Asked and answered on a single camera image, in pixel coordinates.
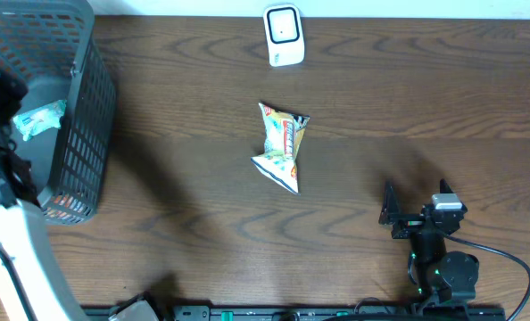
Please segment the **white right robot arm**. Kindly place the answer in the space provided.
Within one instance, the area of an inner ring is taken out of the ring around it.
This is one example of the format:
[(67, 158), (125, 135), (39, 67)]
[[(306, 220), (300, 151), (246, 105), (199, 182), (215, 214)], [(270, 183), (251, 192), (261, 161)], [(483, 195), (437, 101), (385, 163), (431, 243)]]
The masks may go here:
[(478, 259), (462, 251), (448, 251), (447, 237), (460, 229), (468, 209), (445, 180), (419, 213), (404, 213), (391, 183), (385, 184), (378, 223), (392, 228), (393, 239), (410, 241), (410, 281), (418, 287), (422, 301), (410, 307), (413, 314), (432, 309), (464, 309), (476, 297)]

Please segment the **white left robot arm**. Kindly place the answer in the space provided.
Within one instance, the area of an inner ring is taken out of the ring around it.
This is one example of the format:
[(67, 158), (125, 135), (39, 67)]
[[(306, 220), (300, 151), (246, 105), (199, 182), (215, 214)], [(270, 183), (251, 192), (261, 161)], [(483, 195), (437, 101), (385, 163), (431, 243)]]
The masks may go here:
[(27, 87), (0, 70), (0, 301), (11, 320), (85, 320), (54, 257), (11, 120)]

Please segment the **yellow snack bag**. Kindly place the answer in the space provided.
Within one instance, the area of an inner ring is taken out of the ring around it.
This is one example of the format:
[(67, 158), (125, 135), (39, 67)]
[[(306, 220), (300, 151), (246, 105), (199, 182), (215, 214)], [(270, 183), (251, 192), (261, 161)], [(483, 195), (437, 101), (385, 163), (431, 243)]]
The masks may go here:
[(296, 158), (310, 117), (279, 111), (265, 103), (259, 107), (266, 133), (264, 153), (253, 156), (251, 162), (262, 175), (298, 194)]

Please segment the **mint green snack packet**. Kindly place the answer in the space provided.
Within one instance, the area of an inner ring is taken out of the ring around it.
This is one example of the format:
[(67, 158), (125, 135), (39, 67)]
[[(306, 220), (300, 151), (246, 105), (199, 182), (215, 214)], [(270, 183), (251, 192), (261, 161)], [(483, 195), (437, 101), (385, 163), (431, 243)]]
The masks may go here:
[(12, 122), (21, 133), (22, 139), (28, 141), (34, 136), (51, 128), (61, 128), (61, 119), (66, 111), (67, 101), (58, 100), (32, 111), (16, 115)]

